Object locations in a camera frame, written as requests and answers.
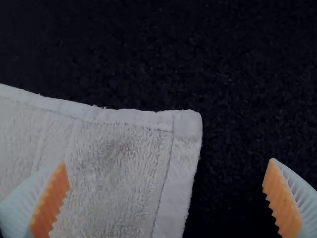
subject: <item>towel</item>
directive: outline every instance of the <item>towel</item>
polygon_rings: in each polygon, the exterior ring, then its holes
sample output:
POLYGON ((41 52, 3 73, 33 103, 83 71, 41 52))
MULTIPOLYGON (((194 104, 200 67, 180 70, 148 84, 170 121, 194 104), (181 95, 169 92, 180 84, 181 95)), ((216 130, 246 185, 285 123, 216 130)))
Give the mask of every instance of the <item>towel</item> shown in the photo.
POLYGON ((202 143, 191 110, 112 110, 0 84, 0 201, 64 160, 71 191, 51 237, 180 238, 202 143))

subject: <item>black fabric surface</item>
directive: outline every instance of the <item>black fabric surface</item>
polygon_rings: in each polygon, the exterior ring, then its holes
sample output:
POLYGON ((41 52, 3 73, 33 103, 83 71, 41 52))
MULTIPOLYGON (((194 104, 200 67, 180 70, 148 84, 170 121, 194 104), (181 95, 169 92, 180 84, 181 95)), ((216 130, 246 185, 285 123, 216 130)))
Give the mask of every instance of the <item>black fabric surface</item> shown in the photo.
POLYGON ((1 83, 201 113, 185 238, 280 237, 262 181, 276 157, 317 187, 316 70, 314 1, 0 3, 1 83))

